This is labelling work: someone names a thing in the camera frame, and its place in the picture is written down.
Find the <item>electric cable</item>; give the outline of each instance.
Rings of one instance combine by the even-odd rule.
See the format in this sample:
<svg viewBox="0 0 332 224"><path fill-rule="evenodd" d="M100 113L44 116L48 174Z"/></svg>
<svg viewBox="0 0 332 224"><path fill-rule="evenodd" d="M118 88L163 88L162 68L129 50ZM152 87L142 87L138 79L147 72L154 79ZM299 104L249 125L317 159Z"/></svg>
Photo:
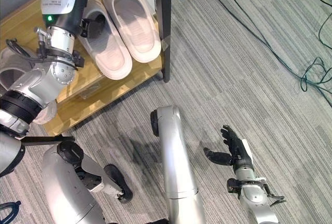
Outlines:
<svg viewBox="0 0 332 224"><path fill-rule="evenodd" d="M301 90L303 92L306 92L308 89L308 84L315 87L316 89L318 89L318 91L321 93L321 95L324 97L324 99L328 102L328 104L330 105L330 107L332 107L332 102L327 98L327 96L323 93L327 92L329 94L332 94L331 91L321 87L321 84L327 83L329 81L332 80L332 73L331 73L331 77L328 79L325 79L327 77L327 75L332 71L332 67L329 69L326 69L325 64L323 62L323 59L320 57L316 57L316 59L314 60L313 63L311 63L311 65L306 69L305 73L303 76L299 76L297 73L295 73L288 65L287 63L273 50L273 48L271 47L271 45L269 44L269 42L266 40L266 38L264 37L263 33L260 31L260 29L257 27L257 25L255 24L255 22L252 20L252 18L247 14L247 12L241 7L241 5L238 3L237 0L233 0L236 5L241 9L241 11L248 17L248 19L250 20L250 22L253 24L253 26L255 27L255 29L260 33L260 35L262 36L262 38L260 38L258 35L256 35L245 23L243 23L223 2L222 0L218 0L220 2L220 4L226 9L226 11L232 16L234 17L243 27L245 27L257 40L259 40L262 44L264 44L271 52L272 54L276 57L276 59L296 78L298 78L300 80L300 87ZM317 81L311 81L308 79L308 73L309 71L315 67L321 67L324 70L324 75L322 76L322 78Z"/></svg>
<svg viewBox="0 0 332 224"><path fill-rule="evenodd" d="M332 4L330 4L330 3L328 3L328 2L326 2L326 1L324 1L324 0L320 0L320 1L321 1L322 3L328 5L328 6L332 7ZM320 42L321 42L325 47L327 47L327 48L329 48L329 49L332 50L332 47L331 47L330 45L324 43L324 42L322 41L322 39L321 39L321 31L322 31L322 29L323 29L323 26L326 24L327 20L328 20L331 16L332 16L332 13L326 18L326 20L325 20L324 23L322 24L320 30L318 31L318 39L320 40Z"/></svg>
<svg viewBox="0 0 332 224"><path fill-rule="evenodd" d="M7 209L7 208L11 208L11 212L9 213L9 215L7 217L5 217L4 219L0 219L0 224L9 224L11 223L15 217L17 216L19 209L20 209L20 205L21 202L17 201L17 202L7 202L7 203L3 203L0 204L0 211Z"/></svg>
<svg viewBox="0 0 332 224"><path fill-rule="evenodd" d="M16 39L6 39L7 47L13 51L15 54L19 55L20 57L34 63L46 63L46 62L60 62L66 64L67 66L73 67L75 70L78 70L77 67L69 62L65 62L58 59L39 59L39 58L32 58L18 43Z"/></svg>

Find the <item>white slipper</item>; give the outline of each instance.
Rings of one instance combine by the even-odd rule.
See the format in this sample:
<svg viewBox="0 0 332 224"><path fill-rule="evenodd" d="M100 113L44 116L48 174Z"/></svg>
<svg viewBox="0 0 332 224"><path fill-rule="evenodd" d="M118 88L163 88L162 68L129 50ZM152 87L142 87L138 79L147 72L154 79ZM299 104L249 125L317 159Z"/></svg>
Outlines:
<svg viewBox="0 0 332 224"><path fill-rule="evenodd" d="M88 0L83 12L83 19L95 19L100 14L106 19L100 36L97 38L79 36L78 39L106 77L112 80L123 79L132 68L132 60L128 49L103 4L99 0Z"/></svg>
<svg viewBox="0 0 332 224"><path fill-rule="evenodd" d="M103 0L133 58L146 63L158 57L161 42L145 0Z"/></svg>

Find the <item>wooden shelf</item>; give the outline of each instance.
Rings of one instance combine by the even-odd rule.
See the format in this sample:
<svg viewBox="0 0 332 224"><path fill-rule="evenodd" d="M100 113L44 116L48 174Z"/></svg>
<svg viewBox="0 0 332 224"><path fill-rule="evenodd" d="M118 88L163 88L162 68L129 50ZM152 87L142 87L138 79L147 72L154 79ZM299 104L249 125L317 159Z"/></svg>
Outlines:
<svg viewBox="0 0 332 224"><path fill-rule="evenodd" d="M0 49L6 47L6 39L15 37L20 45L36 50L38 40L33 32L35 26L44 26L40 0L31 0L1 21ZM133 60L132 71L126 78L110 80L97 69L79 41L75 41L74 49L86 59L85 66L79 68L74 81L59 94L57 115L44 125L49 135L56 136L63 133L163 68L161 55L149 63ZM93 86L97 86L98 89L83 99L80 95Z"/></svg>
<svg viewBox="0 0 332 224"><path fill-rule="evenodd" d="M54 136L63 133L158 73L161 67L161 57L159 56L149 63L133 61L131 74L122 80L102 78L98 82L100 88L86 100L83 100L80 95L76 95L58 107L56 117L44 125L47 133Z"/></svg>

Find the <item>wooden shoe rack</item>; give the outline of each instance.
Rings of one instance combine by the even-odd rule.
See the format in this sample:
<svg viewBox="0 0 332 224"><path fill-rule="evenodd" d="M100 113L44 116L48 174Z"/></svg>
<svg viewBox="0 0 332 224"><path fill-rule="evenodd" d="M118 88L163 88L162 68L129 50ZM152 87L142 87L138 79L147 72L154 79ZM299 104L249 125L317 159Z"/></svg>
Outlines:
<svg viewBox="0 0 332 224"><path fill-rule="evenodd" d="M164 81L169 80L170 67L170 22L171 0L156 0L156 26L164 40L163 50L152 62L139 63L133 60L130 75L122 80L106 78L94 65L81 43L75 41L75 50L85 58L84 68L79 68L74 81L64 88L57 98L58 113L46 123L45 129L51 136L57 136L115 99L129 92L148 78L163 72ZM1 50L5 40L17 38L18 43L32 50L37 48L35 26L45 26L40 10L40 0L31 0L1 21Z"/></svg>

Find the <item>striped carpet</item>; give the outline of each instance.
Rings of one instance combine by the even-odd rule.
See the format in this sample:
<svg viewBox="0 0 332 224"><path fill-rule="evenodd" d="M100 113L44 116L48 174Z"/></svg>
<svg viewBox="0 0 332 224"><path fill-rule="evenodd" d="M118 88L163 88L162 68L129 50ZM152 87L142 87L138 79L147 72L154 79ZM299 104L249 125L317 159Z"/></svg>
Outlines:
<svg viewBox="0 0 332 224"><path fill-rule="evenodd" d="M233 1L222 1L249 24ZM316 56L332 65L331 50L317 38L331 7L319 0L238 1L295 73L302 75ZM322 31L330 44L331 32L332 20ZM273 207L281 223L332 223L332 108L324 98L313 88L302 92L299 80L217 0L172 0L171 59L169 83L156 76L70 131L101 166L116 164L134 192L127 205L95 194L106 221L167 216L160 143L149 114L175 104L208 223L248 223L237 197L226 190L232 169L204 157L205 146L227 151L219 133L223 124L248 140L257 175L286 196L286 203ZM45 133L34 125L30 134ZM0 202L22 202L13 223L53 223L41 180L48 148L28 147L15 171L0 180Z"/></svg>

